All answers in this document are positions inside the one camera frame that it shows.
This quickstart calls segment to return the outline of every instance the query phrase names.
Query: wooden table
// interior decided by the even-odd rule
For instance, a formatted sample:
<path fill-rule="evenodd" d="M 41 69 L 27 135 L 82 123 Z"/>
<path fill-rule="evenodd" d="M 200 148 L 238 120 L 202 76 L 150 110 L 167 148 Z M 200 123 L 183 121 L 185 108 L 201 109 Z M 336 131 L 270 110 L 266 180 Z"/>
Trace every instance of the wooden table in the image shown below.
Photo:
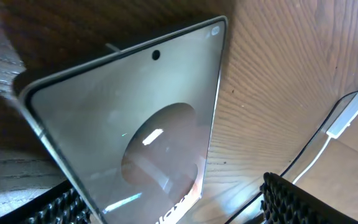
<path fill-rule="evenodd" d="M 228 45 L 204 195 L 182 223 L 225 222 L 358 89 L 358 1 L 0 0 L 0 215 L 64 179 L 12 107 L 16 76 L 210 12 Z"/>

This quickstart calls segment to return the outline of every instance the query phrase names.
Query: logo on screen protector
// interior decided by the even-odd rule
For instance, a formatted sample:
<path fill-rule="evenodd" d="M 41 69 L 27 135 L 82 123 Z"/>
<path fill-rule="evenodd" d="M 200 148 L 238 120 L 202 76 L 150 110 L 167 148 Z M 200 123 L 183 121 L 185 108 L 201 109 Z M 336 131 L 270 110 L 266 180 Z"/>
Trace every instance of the logo on screen protector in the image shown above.
<path fill-rule="evenodd" d="M 218 33 L 219 33 L 219 29 L 220 29 L 219 26 L 213 27 L 213 28 L 212 28 L 212 31 L 211 31 L 212 35 L 218 34 Z"/>

